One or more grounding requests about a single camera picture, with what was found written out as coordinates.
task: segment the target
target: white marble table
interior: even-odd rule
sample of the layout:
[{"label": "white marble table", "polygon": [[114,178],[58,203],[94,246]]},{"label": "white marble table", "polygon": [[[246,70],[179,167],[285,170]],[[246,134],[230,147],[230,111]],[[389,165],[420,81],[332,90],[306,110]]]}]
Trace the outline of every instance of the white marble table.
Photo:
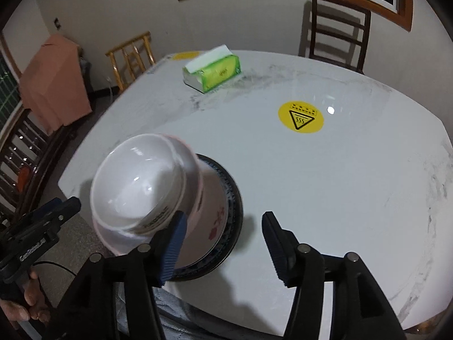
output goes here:
[{"label": "white marble table", "polygon": [[[358,252],[403,327],[447,307],[453,292],[453,150],[433,114],[366,76],[306,58],[237,51],[243,74],[209,94],[184,85],[186,61],[165,58],[102,116],[59,186],[82,201],[101,161],[141,133],[176,135],[235,179],[244,226],[227,260],[198,280],[166,289],[225,320],[281,335],[294,290],[278,280],[260,221],[273,211],[283,228],[324,254]],[[323,128],[300,134],[277,115],[288,101],[323,114]],[[334,114],[327,112],[328,106]],[[330,327],[326,287],[322,335]]]}]

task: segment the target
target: pink cloth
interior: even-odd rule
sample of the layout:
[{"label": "pink cloth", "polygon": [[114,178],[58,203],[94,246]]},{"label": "pink cloth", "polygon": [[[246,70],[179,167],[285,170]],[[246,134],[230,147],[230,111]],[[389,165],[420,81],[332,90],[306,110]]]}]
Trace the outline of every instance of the pink cloth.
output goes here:
[{"label": "pink cloth", "polygon": [[48,134],[91,112],[79,66],[78,47],[52,35],[33,57],[19,83],[23,106]]}]

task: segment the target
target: gray floor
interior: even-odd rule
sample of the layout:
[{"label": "gray floor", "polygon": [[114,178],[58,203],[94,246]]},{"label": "gray floor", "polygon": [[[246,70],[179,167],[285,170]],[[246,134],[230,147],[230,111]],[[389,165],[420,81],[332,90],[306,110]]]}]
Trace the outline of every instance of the gray floor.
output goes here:
[{"label": "gray floor", "polygon": [[[58,161],[55,170],[52,172],[42,195],[41,204],[44,204],[55,197],[62,198],[63,200],[66,199],[58,187],[58,180],[80,143],[109,105],[110,97],[102,97],[96,101],[95,111],[79,128],[77,137],[69,142],[61,159]],[[99,241],[94,231],[79,215],[74,216],[64,224],[58,235],[60,236],[60,241],[44,254],[40,260],[59,263],[77,273],[90,254],[100,252],[104,256],[110,255],[107,249]],[[52,305],[56,307],[64,292],[71,284],[73,279],[72,275],[63,269],[52,265],[39,265],[36,267],[36,270],[40,276],[44,291],[49,297]],[[407,335],[407,338],[409,340],[422,340],[425,336]]]}]

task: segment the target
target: green tissue package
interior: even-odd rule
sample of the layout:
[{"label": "green tissue package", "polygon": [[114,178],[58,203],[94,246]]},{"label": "green tissue package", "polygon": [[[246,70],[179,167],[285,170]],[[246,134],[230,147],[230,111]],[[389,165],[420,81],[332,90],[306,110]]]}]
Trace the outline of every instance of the green tissue package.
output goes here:
[{"label": "green tissue package", "polygon": [[184,83],[202,93],[241,73],[239,57],[225,45],[191,60],[183,68]]}]

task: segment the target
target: stack of bowls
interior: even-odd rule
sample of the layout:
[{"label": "stack of bowls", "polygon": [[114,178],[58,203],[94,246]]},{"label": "stack of bowls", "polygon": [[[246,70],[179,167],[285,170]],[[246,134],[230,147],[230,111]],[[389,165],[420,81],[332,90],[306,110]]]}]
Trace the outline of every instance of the stack of bowls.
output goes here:
[{"label": "stack of bowls", "polygon": [[187,236],[199,219],[201,193],[201,172],[188,146],[169,135],[137,135],[116,147],[96,172],[93,225],[117,255],[149,241],[177,210],[188,216]]}]

